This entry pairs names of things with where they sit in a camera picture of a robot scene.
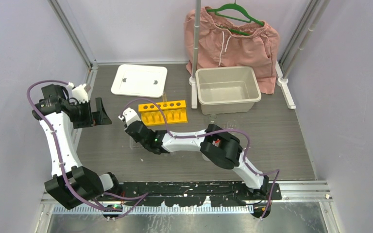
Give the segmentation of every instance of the white panel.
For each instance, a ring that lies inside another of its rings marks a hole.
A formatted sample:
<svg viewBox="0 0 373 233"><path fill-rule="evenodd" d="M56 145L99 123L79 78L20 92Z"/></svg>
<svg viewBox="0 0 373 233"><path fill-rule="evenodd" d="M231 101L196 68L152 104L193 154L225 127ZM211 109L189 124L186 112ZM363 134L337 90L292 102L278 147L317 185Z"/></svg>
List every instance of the white panel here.
<svg viewBox="0 0 373 233"><path fill-rule="evenodd" d="M86 74L46 0L0 0L0 232L32 232L43 182L51 178L48 143L26 99L28 86L46 79L80 83ZM32 98L42 98L40 87Z"/></svg>
<svg viewBox="0 0 373 233"><path fill-rule="evenodd" d="M186 61L183 22L194 0L66 0L98 62ZM232 0L203 0L218 8ZM281 36L284 52L309 0L238 0ZM228 15L241 17L231 11Z"/></svg>
<svg viewBox="0 0 373 233"><path fill-rule="evenodd" d="M373 233L373 1L331 1L288 79L341 232Z"/></svg>

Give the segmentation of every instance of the pink garment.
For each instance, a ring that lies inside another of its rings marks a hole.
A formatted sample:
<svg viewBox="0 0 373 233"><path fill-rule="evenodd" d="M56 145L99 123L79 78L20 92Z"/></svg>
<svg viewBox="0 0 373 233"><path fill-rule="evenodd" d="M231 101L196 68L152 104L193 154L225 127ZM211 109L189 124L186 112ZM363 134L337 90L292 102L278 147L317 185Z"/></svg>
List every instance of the pink garment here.
<svg viewBox="0 0 373 233"><path fill-rule="evenodd" d="M257 23L235 26L226 18L201 9L198 69L214 67L250 66L253 68L259 89L262 93L273 94L275 89L279 35L266 22L263 27ZM194 17L195 10L188 13L184 23L185 47L190 62L186 66L192 72L194 56ZM238 35L228 29L246 32Z"/></svg>

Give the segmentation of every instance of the green hanger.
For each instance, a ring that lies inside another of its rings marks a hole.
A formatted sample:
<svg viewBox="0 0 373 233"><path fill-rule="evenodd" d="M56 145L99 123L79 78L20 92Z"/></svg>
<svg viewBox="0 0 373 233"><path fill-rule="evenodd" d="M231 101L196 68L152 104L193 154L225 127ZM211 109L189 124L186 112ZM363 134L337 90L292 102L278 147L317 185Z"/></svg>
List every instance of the green hanger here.
<svg viewBox="0 0 373 233"><path fill-rule="evenodd" d="M220 27L220 28L226 28L226 29L228 29L232 33L236 33L236 34L240 34L240 35L250 35L249 33L240 32L240 31L237 31L237 30L234 30L234 29L229 29L227 27L223 27L223 26L218 26L218 27Z"/></svg>
<svg viewBox="0 0 373 233"><path fill-rule="evenodd" d="M240 18L235 18L235 17L231 17L231 16L225 16L225 15L221 15L220 13L218 13L218 11L223 11L223 10L236 10L236 11L239 11L241 12L248 20L244 20L244 19L240 19ZM235 19L235 20L238 20L238 21L241 21L241 22L245 22L245 23L251 23L251 22L255 22L261 26L264 26L264 23L261 22L261 21L258 21L254 18L252 18L248 12L240 5L236 4L235 2L234 3L229 3L229 4L225 4L224 6L218 8L218 9L208 9L207 12L215 12L216 15L218 16L222 16L222 17L225 17L225 18L231 18L231 19Z"/></svg>

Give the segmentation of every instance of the metal floor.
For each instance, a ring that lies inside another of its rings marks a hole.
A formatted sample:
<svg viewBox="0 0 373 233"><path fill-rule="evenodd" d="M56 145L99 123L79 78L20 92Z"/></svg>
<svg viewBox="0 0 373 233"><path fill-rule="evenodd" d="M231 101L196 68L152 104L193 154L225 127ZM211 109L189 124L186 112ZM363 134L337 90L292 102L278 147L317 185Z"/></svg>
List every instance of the metal floor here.
<svg viewBox="0 0 373 233"><path fill-rule="evenodd" d="M190 106L190 74L185 64L160 65L168 69L165 92L168 100L186 100ZM174 155L155 155L145 149L130 149L129 136L118 119L123 107L136 97L117 96L111 85L118 66L100 66L92 92L92 99L102 97L112 125L83 129L78 146L82 164L103 174L112 172L123 181L225 181L239 180L238 175L206 162L198 152L176 152ZM187 108L186 124L170 125L175 132L193 132L206 129L208 116L200 109ZM216 124L224 128L227 121L236 120L236 129L251 137L248 158L261 171L281 169L279 180L315 179L312 165L294 110L287 108L281 89L275 94L262 94L260 102L246 113L217 115ZM163 126L151 127L164 129ZM246 140L241 135L241 145Z"/></svg>
<svg viewBox="0 0 373 233"><path fill-rule="evenodd" d="M129 215L107 222L102 215L52 215L48 233L326 233L319 203L274 203L262 222L251 214Z"/></svg>

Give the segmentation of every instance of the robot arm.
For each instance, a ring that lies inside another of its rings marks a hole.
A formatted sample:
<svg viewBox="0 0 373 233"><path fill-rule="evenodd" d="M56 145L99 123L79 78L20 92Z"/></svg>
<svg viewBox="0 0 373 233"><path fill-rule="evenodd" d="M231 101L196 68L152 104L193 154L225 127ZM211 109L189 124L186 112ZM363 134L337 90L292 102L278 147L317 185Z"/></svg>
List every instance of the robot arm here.
<svg viewBox="0 0 373 233"><path fill-rule="evenodd" d="M35 111L32 111L33 116L39 120L45 132L51 152L52 179L45 182L45 189L67 209L72 209L80 205L81 202L65 188L52 133L57 135L66 175L69 179L75 180L73 182L70 180L71 186L81 197L91 200L103 194L104 191L113 188L119 189L119 183L111 173L98 176L95 172L82 166L73 145L72 129L112 124L105 112L101 98L96 98L97 111L91 112L88 90L89 86L86 84L79 85L72 89L72 97L70 98L63 86L51 84L42 88L44 98L35 106L52 124L55 132L51 132L48 125Z"/></svg>
<svg viewBox="0 0 373 233"><path fill-rule="evenodd" d="M146 150L155 153L170 153L180 150L199 151L216 166L233 170L245 182L248 188L266 193L268 176L253 174L243 161L243 150L237 137L230 133L216 133L198 137L199 135L221 130L217 125L209 125L206 130L190 133L153 131L148 129L140 120L137 113L127 108L120 120L125 122L125 131ZM262 173L247 159L245 163L258 173Z"/></svg>

